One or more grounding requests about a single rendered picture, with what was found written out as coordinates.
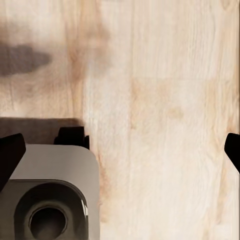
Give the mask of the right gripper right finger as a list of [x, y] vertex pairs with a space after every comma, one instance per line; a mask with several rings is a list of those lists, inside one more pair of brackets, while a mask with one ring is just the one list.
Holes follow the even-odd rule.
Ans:
[[228, 133], [224, 151], [240, 173], [240, 135]]

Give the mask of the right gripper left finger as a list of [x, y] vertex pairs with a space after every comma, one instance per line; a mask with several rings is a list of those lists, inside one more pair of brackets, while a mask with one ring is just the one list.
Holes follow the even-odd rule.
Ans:
[[26, 153], [22, 133], [0, 138], [0, 193]]

